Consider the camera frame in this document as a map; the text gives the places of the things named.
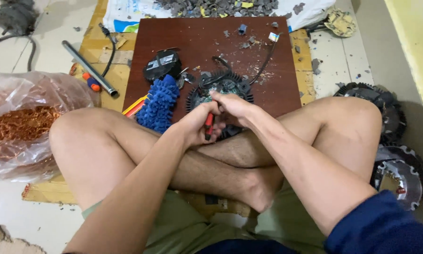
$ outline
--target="person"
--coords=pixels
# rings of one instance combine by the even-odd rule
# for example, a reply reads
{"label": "person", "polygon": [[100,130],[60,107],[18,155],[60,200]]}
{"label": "person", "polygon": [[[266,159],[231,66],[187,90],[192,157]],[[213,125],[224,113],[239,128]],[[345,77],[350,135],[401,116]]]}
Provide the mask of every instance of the person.
{"label": "person", "polygon": [[[372,103],[330,97],[274,119],[211,95],[161,136],[102,108],[55,121],[53,155],[85,218],[65,253],[423,253],[423,224],[368,184],[381,131]],[[225,121],[249,130],[213,143]],[[177,189],[244,202],[258,224],[210,223]]]}

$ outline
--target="foot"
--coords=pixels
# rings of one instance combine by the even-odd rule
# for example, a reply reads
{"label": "foot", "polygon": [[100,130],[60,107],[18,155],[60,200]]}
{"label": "foot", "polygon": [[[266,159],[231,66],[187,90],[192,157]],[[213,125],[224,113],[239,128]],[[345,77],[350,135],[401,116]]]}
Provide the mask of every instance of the foot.
{"label": "foot", "polygon": [[245,203],[259,213],[271,207],[276,193],[282,188],[284,175],[277,166],[251,169],[249,190]]}

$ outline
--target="brown wooden board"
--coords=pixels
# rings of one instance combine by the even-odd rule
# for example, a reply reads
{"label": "brown wooden board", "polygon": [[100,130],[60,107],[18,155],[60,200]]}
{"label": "brown wooden board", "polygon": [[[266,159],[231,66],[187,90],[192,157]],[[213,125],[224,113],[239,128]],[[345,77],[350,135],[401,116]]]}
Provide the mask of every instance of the brown wooden board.
{"label": "brown wooden board", "polygon": [[[271,26],[273,22],[277,22],[279,27]],[[241,24],[248,26],[245,35],[238,35],[237,28]],[[229,31],[229,37],[224,34],[226,30]],[[214,72],[224,68],[212,60],[212,56],[223,53],[228,63],[233,62],[232,71],[239,75],[248,75],[251,79],[271,49],[271,41],[268,39],[270,32],[283,34],[280,35],[263,77],[252,85],[254,103],[274,117],[299,109],[301,102],[285,17],[141,20],[124,109],[145,96],[150,89],[142,70],[158,50],[178,47],[182,69],[189,67],[188,72],[197,78],[201,71]],[[250,43],[248,39],[251,36],[255,36],[255,40],[260,43],[241,49],[242,43]],[[196,66],[200,66],[200,69],[192,71]],[[195,85],[185,83],[177,100],[172,122],[180,120],[186,114],[185,101],[194,87]]]}

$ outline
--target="navy blue sleeve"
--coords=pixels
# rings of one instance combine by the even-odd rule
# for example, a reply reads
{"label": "navy blue sleeve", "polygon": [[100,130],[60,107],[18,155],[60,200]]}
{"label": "navy blue sleeve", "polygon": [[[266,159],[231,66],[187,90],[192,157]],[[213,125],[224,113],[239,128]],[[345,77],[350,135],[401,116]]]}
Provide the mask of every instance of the navy blue sleeve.
{"label": "navy blue sleeve", "polygon": [[329,254],[421,254],[423,224],[384,190],[346,215],[324,247]]}

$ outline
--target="blue microfiber duster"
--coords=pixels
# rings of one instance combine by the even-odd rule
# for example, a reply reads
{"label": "blue microfiber duster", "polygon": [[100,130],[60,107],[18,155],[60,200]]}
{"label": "blue microfiber duster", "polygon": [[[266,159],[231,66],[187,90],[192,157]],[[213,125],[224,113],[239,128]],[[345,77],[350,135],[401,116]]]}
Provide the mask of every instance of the blue microfiber duster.
{"label": "blue microfiber duster", "polygon": [[144,101],[144,106],[136,113],[138,124],[164,133],[171,126],[172,111],[170,109],[179,95],[180,90],[172,76],[166,75],[163,81],[155,80]]}

